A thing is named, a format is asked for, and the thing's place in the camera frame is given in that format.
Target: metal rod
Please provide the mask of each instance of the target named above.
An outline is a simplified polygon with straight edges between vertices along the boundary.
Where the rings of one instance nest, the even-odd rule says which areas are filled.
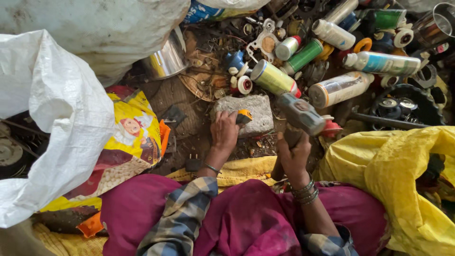
[[[411,129],[420,129],[420,128],[425,128],[425,127],[431,127],[431,125],[426,125],[426,124],[409,123],[409,122],[403,122],[403,121],[393,120],[393,119],[388,119],[388,118],[380,118],[380,117],[364,115],[364,114],[359,114],[359,113],[349,114],[349,119],[368,122],[368,123],[374,123],[374,124],[402,129],[402,130],[411,130]]]
[[[46,136],[46,137],[49,138],[49,135],[47,133],[42,132],[42,131],[36,131],[36,130],[30,129],[28,127],[25,127],[23,125],[16,124],[16,123],[13,123],[11,121],[5,120],[3,118],[0,118],[0,121],[2,121],[4,123],[7,123],[7,124],[10,124],[10,125],[13,125],[13,126],[17,126],[17,127],[21,128],[21,129],[27,130],[29,132],[33,132],[33,133],[36,133],[36,134],[40,134],[40,135]]]
[[[19,145],[23,150],[27,151],[28,153],[30,153],[32,156],[36,157],[36,158],[39,158],[40,156],[37,155],[35,152],[31,151],[30,148],[24,146],[22,143],[20,143],[19,141],[13,139],[10,135],[8,135],[7,133],[4,133],[2,130],[0,130],[0,134],[2,136],[5,136],[7,137],[10,141],[12,141],[13,143],[16,143],[17,145]]]

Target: shirt sleeve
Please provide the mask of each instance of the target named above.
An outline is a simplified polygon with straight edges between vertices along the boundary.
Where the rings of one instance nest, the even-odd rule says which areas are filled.
[[[197,178],[170,193],[161,219],[139,244],[136,256],[191,256],[210,199],[217,194],[213,177]]]
[[[340,236],[305,234],[302,246],[316,256],[359,256],[354,249],[351,233],[343,225],[335,224]]]

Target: woven plastic bag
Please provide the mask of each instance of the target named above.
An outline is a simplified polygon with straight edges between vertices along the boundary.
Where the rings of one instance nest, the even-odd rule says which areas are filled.
[[[351,134],[329,147],[314,177],[349,182],[379,199],[392,226],[388,248],[413,256],[454,255],[455,224],[415,188],[430,153],[446,155],[443,175],[454,184],[453,126]]]

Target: pink cloth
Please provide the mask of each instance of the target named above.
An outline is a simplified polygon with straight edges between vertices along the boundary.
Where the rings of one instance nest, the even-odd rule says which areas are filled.
[[[180,186],[166,177],[143,174],[105,193],[101,221],[107,224],[110,237],[103,254],[133,256],[160,219],[166,195]],[[332,220],[350,230],[359,255],[376,255],[385,247],[387,222],[379,201],[349,184],[317,186]],[[296,236],[298,227],[303,227],[301,214],[290,193],[277,195],[262,181],[248,180],[211,201],[193,254],[301,255]]]

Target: printed food package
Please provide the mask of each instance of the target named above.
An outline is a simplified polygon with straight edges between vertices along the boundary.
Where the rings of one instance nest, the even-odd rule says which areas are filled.
[[[160,125],[144,93],[125,86],[111,86],[106,92],[114,102],[114,135],[104,146],[90,178],[63,195],[69,201],[99,196],[155,166],[163,155],[162,140],[167,143],[167,137],[161,138],[160,127],[168,127]]]

